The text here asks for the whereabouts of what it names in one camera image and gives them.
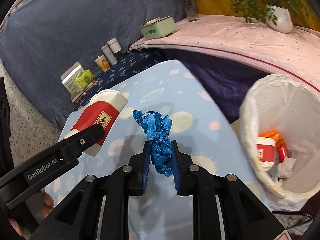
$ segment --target person's hand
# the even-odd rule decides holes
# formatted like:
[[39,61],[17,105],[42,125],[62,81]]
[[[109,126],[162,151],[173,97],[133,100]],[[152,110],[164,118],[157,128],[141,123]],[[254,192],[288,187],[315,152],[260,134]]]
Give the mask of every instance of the person's hand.
[[[43,195],[43,200],[44,200],[44,209],[42,210],[42,214],[43,214],[43,217],[46,218],[47,216],[49,216],[49,214],[53,210],[54,201],[52,197],[46,192]],[[16,220],[10,217],[8,217],[8,220],[12,225],[12,227],[14,228],[14,230],[16,230],[16,232],[19,234],[19,236],[23,236],[22,226],[19,225]]]

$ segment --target trash bag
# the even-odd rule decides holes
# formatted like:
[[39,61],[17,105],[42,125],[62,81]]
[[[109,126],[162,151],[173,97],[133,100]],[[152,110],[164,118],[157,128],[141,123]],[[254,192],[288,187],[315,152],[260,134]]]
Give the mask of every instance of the trash bag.
[[[261,168],[259,133],[278,129],[292,158],[292,175],[281,183]],[[267,192],[270,207],[297,211],[320,190],[320,95],[288,75],[255,82],[240,107],[240,139]]]

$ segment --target green tissue box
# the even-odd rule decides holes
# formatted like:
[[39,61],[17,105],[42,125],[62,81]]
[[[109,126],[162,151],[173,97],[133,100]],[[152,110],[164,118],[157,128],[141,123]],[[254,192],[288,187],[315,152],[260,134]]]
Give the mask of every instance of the green tissue box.
[[147,40],[163,38],[176,30],[172,16],[157,18],[140,27],[143,36]]
[[86,86],[91,82],[92,79],[93,74],[90,69],[87,69],[78,73],[72,85],[77,92],[80,92],[86,88]]

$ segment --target product box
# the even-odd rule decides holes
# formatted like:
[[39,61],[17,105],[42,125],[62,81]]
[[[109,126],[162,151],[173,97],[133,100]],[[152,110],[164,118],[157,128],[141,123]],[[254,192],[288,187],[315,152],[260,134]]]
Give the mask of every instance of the product box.
[[87,69],[78,73],[72,85],[77,91],[80,92],[86,88],[86,86],[91,82],[92,79],[93,74],[90,69]]
[[70,94],[76,92],[76,88],[72,83],[74,82],[76,76],[82,71],[84,71],[83,67],[79,62],[77,62],[60,77],[62,84],[66,87]]

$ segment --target blue measuring tape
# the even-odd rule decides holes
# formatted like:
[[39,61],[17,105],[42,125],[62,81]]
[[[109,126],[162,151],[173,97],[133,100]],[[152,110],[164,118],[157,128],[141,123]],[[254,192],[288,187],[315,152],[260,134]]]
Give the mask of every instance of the blue measuring tape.
[[141,111],[134,110],[132,115],[147,135],[151,146],[151,162],[156,171],[167,177],[173,174],[171,164],[171,141],[169,132],[172,120],[169,116],[161,118],[161,114],[154,111],[146,112],[143,117]]

